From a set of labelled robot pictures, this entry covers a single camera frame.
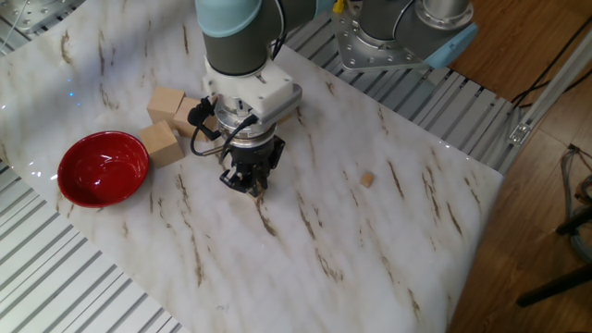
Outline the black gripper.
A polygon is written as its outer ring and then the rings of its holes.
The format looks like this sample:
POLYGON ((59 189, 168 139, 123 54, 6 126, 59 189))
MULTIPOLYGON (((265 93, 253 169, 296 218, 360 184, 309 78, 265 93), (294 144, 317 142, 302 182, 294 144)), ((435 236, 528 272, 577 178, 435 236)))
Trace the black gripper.
POLYGON ((257 187, 268 188, 267 178, 278 165, 285 142, 278 136, 256 147, 239 147, 231 144, 232 168, 224 171, 219 179, 234 191, 257 195, 257 187))

